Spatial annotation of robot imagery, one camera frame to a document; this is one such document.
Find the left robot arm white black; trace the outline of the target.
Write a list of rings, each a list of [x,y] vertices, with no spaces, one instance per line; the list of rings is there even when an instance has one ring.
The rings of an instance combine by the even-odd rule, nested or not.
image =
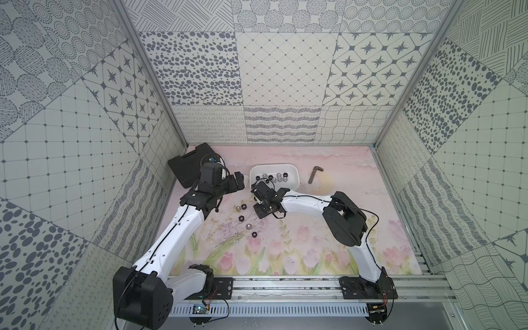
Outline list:
[[[213,269],[192,264],[175,278],[170,272],[194,232],[224,197],[243,190],[244,177],[220,166],[203,170],[197,183],[180,199],[173,220],[156,242],[131,267],[113,277],[114,319],[159,329],[174,304],[196,296],[202,301],[216,293]]]

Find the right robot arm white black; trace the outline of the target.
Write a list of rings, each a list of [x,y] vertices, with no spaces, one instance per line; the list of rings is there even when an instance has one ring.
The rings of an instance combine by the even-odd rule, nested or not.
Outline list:
[[[378,283],[384,269],[378,264],[369,243],[367,226],[368,210],[357,207],[343,192],[318,197],[291,191],[288,188],[274,190],[264,181],[251,185],[257,217],[278,217],[290,213],[320,216],[329,227],[334,239],[346,246],[359,270],[359,277],[368,283]]]

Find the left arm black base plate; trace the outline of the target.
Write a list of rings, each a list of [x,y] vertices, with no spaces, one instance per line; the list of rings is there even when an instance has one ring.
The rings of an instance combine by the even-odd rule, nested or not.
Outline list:
[[[206,283],[201,292],[190,295],[187,300],[230,300],[232,298],[234,279],[219,277]]]

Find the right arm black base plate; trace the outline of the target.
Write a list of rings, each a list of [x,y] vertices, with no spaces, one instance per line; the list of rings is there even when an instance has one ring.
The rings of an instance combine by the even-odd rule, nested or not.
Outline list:
[[[360,276],[343,276],[339,278],[338,282],[345,300],[392,300],[398,298],[393,279],[386,276],[385,273],[382,273],[379,280],[375,283]]]

